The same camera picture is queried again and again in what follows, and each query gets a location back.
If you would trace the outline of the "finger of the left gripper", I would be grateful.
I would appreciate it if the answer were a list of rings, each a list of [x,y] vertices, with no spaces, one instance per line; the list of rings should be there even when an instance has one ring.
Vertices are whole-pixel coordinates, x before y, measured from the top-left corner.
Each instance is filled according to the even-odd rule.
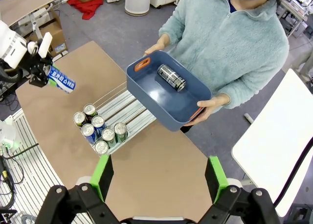
[[[29,84],[42,88],[48,84],[48,76],[45,74],[30,74]]]

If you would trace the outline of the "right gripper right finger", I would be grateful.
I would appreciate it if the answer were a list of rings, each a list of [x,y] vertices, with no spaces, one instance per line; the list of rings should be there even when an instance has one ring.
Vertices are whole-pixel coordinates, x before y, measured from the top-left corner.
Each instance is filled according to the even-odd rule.
[[[240,217],[245,224],[278,224],[279,217],[264,188],[251,192],[230,185],[217,156],[207,160],[205,178],[212,206],[200,219],[200,224],[224,224],[230,216]]]

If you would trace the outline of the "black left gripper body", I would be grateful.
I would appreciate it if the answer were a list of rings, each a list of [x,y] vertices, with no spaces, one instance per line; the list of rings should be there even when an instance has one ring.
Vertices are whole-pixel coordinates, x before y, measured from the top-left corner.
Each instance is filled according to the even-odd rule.
[[[52,56],[42,58],[40,55],[25,55],[22,59],[22,68],[30,74],[43,73],[44,67],[52,65]]]

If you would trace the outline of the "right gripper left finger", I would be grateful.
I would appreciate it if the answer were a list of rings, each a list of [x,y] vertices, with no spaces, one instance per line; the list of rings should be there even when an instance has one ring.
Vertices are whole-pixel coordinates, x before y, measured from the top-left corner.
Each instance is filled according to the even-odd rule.
[[[89,182],[67,189],[50,188],[36,218],[38,224],[70,224],[77,214],[87,213],[95,224],[116,224],[117,217],[105,203],[114,175],[112,158],[102,155]]]

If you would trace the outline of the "person's left hand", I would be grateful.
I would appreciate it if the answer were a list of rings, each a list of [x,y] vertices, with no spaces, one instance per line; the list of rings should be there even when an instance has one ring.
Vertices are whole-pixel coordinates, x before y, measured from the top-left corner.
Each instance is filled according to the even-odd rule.
[[[192,121],[188,122],[185,126],[193,126],[202,121],[205,121],[217,108],[228,104],[229,101],[230,97],[223,93],[212,97],[210,100],[199,101],[197,105],[198,107],[203,108],[204,111]]]

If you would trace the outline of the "person's right hand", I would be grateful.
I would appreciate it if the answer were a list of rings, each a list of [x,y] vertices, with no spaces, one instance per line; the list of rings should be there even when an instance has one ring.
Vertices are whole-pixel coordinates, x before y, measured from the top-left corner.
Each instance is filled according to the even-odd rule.
[[[157,43],[152,45],[144,52],[144,56],[149,55],[157,50],[164,50],[170,44],[170,37],[167,34],[162,34]]]

